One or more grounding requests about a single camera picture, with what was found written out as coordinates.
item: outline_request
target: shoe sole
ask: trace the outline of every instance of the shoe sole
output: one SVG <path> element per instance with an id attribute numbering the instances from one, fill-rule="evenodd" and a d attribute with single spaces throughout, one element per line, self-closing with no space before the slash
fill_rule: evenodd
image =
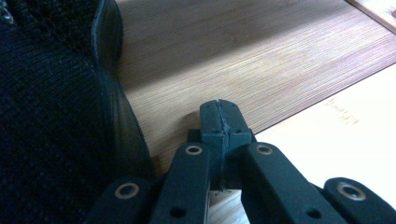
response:
<path id="1" fill-rule="evenodd" d="M 122 18 L 114 0 L 100 0 L 92 26 L 92 48 L 102 84 L 102 106 L 113 143 L 114 177 L 154 176 L 144 135 L 117 77 L 117 59 L 121 54 Z"/>

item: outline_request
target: black mesh fabric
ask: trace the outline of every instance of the black mesh fabric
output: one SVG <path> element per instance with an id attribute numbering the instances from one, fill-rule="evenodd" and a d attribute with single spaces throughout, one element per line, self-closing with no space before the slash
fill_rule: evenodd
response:
<path id="1" fill-rule="evenodd" d="M 80 223 L 112 181 L 92 63 L 97 1 L 8 1 L 0 21 L 0 223 Z"/>

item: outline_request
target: metal rivet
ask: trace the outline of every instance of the metal rivet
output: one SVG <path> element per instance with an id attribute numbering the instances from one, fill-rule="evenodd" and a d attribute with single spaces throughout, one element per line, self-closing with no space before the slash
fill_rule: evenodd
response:
<path id="1" fill-rule="evenodd" d="M 271 155 L 274 152 L 270 147 L 263 145 L 258 145 L 256 149 L 260 154 L 265 156 Z"/>
<path id="2" fill-rule="evenodd" d="M 139 192 L 139 186 L 134 183 L 125 183 L 120 185 L 116 191 L 114 191 L 114 195 L 122 200 L 131 199 Z"/>
<path id="3" fill-rule="evenodd" d="M 346 182 L 340 182 L 337 185 L 337 190 L 340 194 L 353 201 L 364 201 L 366 199 L 366 194 L 361 189 Z"/>
<path id="4" fill-rule="evenodd" d="M 202 153 L 202 148 L 198 146 L 189 146 L 186 148 L 186 153 L 192 156 L 196 156 Z"/>

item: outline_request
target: wooden surface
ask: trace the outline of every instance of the wooden surface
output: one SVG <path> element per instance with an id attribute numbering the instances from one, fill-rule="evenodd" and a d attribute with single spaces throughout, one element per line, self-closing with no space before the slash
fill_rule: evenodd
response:
<path id="1" fill-rule="evenodd" d="M 118 0 L 120 82 L 159 174 L 199 105 L 255 133 L 396 63 L 396 36 L 343 0 Z"/>
<path id="2" fill-rule="evenodd" d="M 396 0 L 347 0 L 396 34 Z"/>
<path id="3" fill-rule="evenodd" d="M 317 186 L 348 177 L 396 208 L 395 74 L 393 65 L 256 137 L 276 145 Z M 248 223 L 240 191 L 212 198 L 209 223 Z"/>

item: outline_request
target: circular hole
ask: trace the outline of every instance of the circular hole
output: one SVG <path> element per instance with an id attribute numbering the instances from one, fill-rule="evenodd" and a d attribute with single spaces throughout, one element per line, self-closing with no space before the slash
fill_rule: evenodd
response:
<path id="1" fill-rule="evenodd" d="M 257 151 L 262 155 L 270 155 L 273 153 L 273 150 L 267 146 L 257 146 Z"/>
<path id="2" fill-rule="evenodd" d="M 114 194 L 119 199 L 127 200 L 136 196 L 137 192 L 139 192 L 139 186 L 134 183 L 125 183 L 120 185 Z"/>
<path id="3" fill-rule="evenodd" d="M 197 152 L 199 152 L 199 148 L 198 147 L 191 147 L 191 148 L 189 148 L 189 152 L 190 153 L 197 153 Z"/>
<path id="4" fill-rule="evenodd" d="M 125 186 L 122 189 L 120 189 L 121 195 L 129 195 L 133 192 L 134 192 L 134 186 Z"/>
<path id="5" fill-rule="evenodd" d="M 196 156 L 202 153 L 202 149 L 198 146 L 189 146 L 186 148 L 186 153 L 192 156 Z"/>
<path id="6" fill-rule="evenodd" d="M 308 209 L 306 211 L 306 214 L 312 218 L 321 218 L 321 213 L 318 211 L 318 209 L 315 208 Z"/>
<path id="7" fill-rule="evenodd" d="M 171 208 L 171 211 L 169 212 L 171 217 L 176 217 L 176 218 L 181 218 L 186 216 L 186 209 L 179 208 L 179 207 L 173 207 Z"/>
<path id="8" fill-rule="evenodd" d="M 357 190 L 355 190 L 351 187 L 344 187 L 344 191 L 354 198 L 357 198 L 360 195 Z"/>
<path id="9" fill-rule="evenodd" d="M 361 189 L 345 182 L 340 182 L 337 185 L 337 190 L 340 194 L 353 201 L 364 201 L 366 199 L 366 195 Z"/>

